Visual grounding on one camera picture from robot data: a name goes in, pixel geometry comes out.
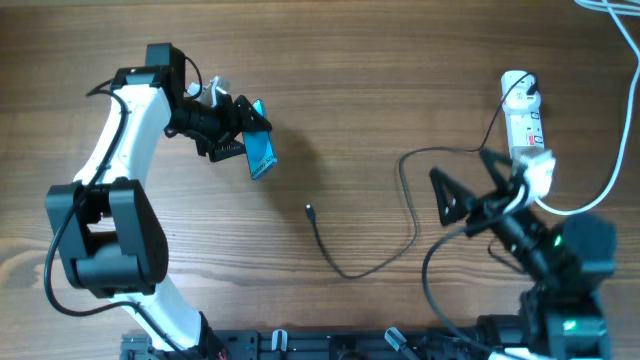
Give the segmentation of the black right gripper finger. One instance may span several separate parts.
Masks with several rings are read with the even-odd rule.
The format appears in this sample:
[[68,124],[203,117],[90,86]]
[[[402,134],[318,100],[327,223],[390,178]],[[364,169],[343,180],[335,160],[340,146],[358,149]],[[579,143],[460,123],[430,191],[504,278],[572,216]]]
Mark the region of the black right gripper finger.
[[436,197],[440,223],[443,226],[464,219],[472,210],[475,195],[439,168],[429,172]]
[[498,191],[514,193],[518,189],[512,179],[513,161],[508,155],[486,148],[480,151],[480,158]]

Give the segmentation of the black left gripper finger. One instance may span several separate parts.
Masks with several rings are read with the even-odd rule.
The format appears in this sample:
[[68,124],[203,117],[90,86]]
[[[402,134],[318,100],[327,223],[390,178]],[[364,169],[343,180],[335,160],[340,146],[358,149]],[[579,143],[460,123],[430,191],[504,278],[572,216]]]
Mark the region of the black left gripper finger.
[[237,140],[228,144],[217,143],[209,151],[209,160],[212,163],[220,162],[246,153],[245,145]]
[[244,95],[234,101],[241,132],[271,132],[272,124],[261,115]]

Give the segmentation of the blue screen Galaxy smartphone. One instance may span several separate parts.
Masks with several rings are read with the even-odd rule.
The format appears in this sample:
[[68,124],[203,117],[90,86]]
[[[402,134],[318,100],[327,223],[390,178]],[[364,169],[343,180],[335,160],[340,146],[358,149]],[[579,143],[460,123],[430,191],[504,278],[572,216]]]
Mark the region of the blue screen Galaxy smartphone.
[[251,179],[257,181],[278,163],[270,132],[244,132],[243,140]]

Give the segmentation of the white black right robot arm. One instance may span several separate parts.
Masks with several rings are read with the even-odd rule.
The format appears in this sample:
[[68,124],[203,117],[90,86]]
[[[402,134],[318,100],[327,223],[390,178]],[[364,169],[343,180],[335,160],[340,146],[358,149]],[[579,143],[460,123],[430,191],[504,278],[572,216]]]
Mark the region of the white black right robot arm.
[[438,168],[429,173],[441,224],[466,223],[439,242],[489,230],[534,285],[521,294],[517,314],[481,316],[470,332],[453,324],[439,307],[433,312],[456,341],[485,357],[610,358],[598,288],[616,268],[615,227],[589,213],[547,227],[530,210],[549,191],[556,164],[551,151],[529,148],[509,157],[483,149],[480,157],[496,186],[481,197]]

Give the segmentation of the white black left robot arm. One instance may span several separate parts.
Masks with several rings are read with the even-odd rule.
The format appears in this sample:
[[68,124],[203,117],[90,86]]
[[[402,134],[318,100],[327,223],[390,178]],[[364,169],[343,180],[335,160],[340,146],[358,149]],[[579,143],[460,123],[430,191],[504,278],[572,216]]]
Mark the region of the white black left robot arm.
[[69,284],[125,309],[161,359],[225,359],[229,353],[205,315],[168,274],[166,235],[145,192],[161,138],[183,135],[219,162],[245,156],[253,179],[277,161],[261,100],[232,96],[224,81],[188,84],[193,61],[169,43],[151,44],[140,67],[119,69],[96,92],[111,100],[108,119],[86,164],[52,186],[45,207],[53,232],[46,264],[60,261]]

